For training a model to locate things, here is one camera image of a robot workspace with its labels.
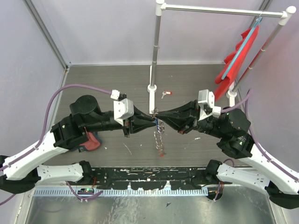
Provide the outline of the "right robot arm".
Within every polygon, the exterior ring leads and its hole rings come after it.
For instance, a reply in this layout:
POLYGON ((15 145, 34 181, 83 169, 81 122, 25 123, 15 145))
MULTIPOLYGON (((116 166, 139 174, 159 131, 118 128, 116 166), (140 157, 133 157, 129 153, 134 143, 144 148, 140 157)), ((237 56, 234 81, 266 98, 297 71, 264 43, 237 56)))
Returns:
POLYGON ((242 161, 256 170, 248 173, 210 160, 205 179, 211 184, 231 182, 268 195, 285 209, 299 206, 299 174, 271 156, 248 133, 251 122, 237 108, 211 106, 191 101, 181 107, 158 112, 156 117, 180 134, 198 131, 220 139, 217 147, 229 158, 242 161))

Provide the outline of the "metal disc with keyrings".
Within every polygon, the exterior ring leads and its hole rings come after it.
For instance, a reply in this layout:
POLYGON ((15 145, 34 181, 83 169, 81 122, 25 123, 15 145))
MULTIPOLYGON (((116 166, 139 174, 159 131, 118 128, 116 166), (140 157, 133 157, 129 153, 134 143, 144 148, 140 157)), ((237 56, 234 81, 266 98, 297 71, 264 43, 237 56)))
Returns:
MULTIPOLYGON (((157 118, 158 115, 158 108, 155 108, 152 111, 152 117, 155 119, 157 118)), ((164 152, 164 145, 163 145, 163 139, 162 135, 164 134, 164 122, 160 119, 159 121, 159 126, 156 126, 156 130, 154 131, 154 138, 155 138, 155 143, 156 143, 156 149, 158 150, 158 154, 164 152)))

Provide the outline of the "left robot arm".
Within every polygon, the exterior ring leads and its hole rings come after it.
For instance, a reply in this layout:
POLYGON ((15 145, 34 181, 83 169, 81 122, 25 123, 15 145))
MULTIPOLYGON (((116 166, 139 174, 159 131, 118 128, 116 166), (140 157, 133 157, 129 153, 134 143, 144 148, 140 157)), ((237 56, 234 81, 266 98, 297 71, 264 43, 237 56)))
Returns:
POLYGON ((66 152, 93 151, 102 145, 99 132, 122 130, 124 136, 155 126, 154 119, 138 110, 122 94, 112 111, 102 112, 96 98, 83 95, 70 104, 70 115, 60 120, 32 144, 14 156, 0 157, 0 188, 20 194, 46 182, 77 182, 88 185, 94 174, 87 161, 69 166, 47 166, 44 162, 66 152))

